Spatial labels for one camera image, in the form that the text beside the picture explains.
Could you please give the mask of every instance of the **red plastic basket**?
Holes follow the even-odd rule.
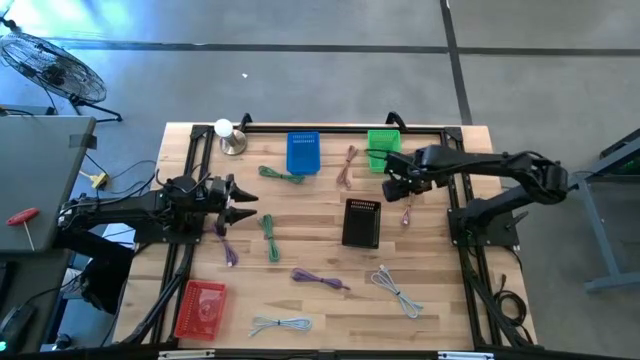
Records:
[[[190,280],[182,298],[174,335],[213,341],[220,327],[226,297],[224,284]]]

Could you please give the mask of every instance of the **green basket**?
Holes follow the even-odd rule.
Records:
[[[402,141],[398,130],[369,130],[369,154],[384,158],[387,151],[402,151]],[[371,172],[384,172],[386,161],[369,156]]]

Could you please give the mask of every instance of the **gray floor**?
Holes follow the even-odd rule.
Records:
[[[76,39],[446,46],[436,0],[53,3],[16,0],[9,15],[35,35]],[[460,46],[640,47],[640,3],[633,0],[450,0],[450,6]],[[96,130],[95,158],[113,172],[155,159],[167,121],[239,120],[251,112],[256,121],[380,122],[390,110],[409,123],[461,121],[448,55],[71,52],[107,83],[102,105],[125,117]],[[640,124],[640,58],[465,55],[461,63],[473,122],[490,127],[496,151],[536,150],[574,171]],[[48,104],[12,69],[0,68],[0,79],[0,102]],[[118,179],[116,190],[148,174],[139,168]],[[78,180],[80,191],[88,191],[85,179]],[[637,357],[640,291],[585,294],[583,282],[605,269],[574,194],[557,206],[529,208],[519,233],[540,343]],[[633,266],[638,258],[627,261]],[[64,330],[95,344],[110,322],[93,319],[91,329]]]

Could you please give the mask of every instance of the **wooden tabletop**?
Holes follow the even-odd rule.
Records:
[[[182,175],[192,125],[167,124],[158,156],[162,178]],[[487,127],[464,126],[462,130],[468,152],[492,152]],[[181,347],[472,348],[458,253],[450,245],[446,222],[445,213],[449,207],[446,188],[416,196],[411,225],[403,227],[401,216],[406,203],[384,200],[380,187],[384,176],[369,171],[362,152],[367,147],[366,134],[320,134],[322,169],[316,176],[307,177],[302,185],[258,175],[260,165],[285,172],[285,133],[248,134],[247,137],[247,150],[236,157],[222,154],[216,139],[209,170],[213,175],[223,177],[228,173],[235,174],[240,188],[260,198],[258,202],[237,204],[236,207],[257,209],[258,216],[273,215],[281,259],[278,263],[269,263],[267,242],[256,221],[258,216],[245,219],[228,230],[227,239],[240,258],[235,267],[227,267],[222,245],[212,234],[206,234],[196,248],[190,278],[226,284],[226,307],[215,341],[182,339]],[[402,135],[403,152],[439,143],[435,135]],[[336,184],[349,145],[360,149],[351,165],[351,190]],[[471,181],[476,197],[491,197],[502,191],[498,178],[471,176]],[[348,198],[382,203],[379,249],[341,245]],[[207,225],[214,218],[208,216]],[[167,245],[154,244],[134,259],[114,340],[130,334],[155,302],[166,252]],[[506,274],[506,288],[527,301],[514,256],[502,248],[487,248],[487,260],[494,289],[499,286],[502,274]],[[371,283],[371,274],[381,264],[390,270],[404,293],[424,306],[417,319],[404,315],[393,294]],[[290,278],[295,267],[303,267],[325,278],[340,278],[351,290],[334,290],[319,283],[296,283]],[[170,303],[169,315],[173,309],[174,304]],[[482,306],[479,313],[483,333],[488,337],[486,312]],[[313,328],[307,333],[271,328],[249,338],[255,315],[276,319],[308,317],[313,321]],[[525,326],[535,337],[530,315]],[[164,338],[168,328],[165,325]]]

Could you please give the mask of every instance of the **blue basket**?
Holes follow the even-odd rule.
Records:
[[[313,175],[320,171],[320,134],[287,134],[287,171],[293,175]]]

